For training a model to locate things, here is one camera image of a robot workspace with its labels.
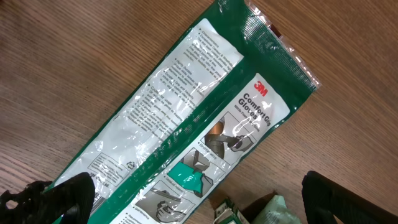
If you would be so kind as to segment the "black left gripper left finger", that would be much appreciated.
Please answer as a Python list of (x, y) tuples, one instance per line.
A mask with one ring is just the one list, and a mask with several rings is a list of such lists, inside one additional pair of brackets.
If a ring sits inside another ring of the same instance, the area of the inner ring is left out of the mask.
[(82, 172), (48, 190), (51, 181), (35, 181), (18, 194), (1, 195), (1, 224), (87, 224), (95, 198), (89, 173)]

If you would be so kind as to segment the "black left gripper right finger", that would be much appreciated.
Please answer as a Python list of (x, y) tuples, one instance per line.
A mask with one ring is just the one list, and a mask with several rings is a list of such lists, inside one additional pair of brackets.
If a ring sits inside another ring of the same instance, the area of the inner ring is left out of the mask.
[(302, 198), (308, 224), (397, 223), (396, 215), (313, 170), (303, 178)]

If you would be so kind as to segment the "mint green wipes packet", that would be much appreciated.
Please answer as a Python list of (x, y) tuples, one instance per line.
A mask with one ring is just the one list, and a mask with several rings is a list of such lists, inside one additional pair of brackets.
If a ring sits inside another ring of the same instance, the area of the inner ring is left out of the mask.
[(301, 224), (296, 216), (286, 206), (285, 199), (281, 195), (271, 198), (265, 208), (255, 217), (251, 224)]

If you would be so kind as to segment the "green white medicine box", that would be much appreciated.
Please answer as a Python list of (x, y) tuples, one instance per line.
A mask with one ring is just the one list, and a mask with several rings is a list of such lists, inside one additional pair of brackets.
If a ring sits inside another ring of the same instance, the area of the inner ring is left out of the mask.
[(229, 198), (226, 198), (215, 209), (213, 224), (249, 224), (249, 222), (239, 208)]

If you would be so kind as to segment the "green glove packet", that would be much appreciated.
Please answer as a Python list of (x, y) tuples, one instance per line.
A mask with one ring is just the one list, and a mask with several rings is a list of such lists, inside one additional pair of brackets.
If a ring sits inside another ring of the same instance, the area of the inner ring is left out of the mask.
[(55, 184), (90, 175), (90, 223), (183, 223), (318, 87), (254, 4), (215, 1)]

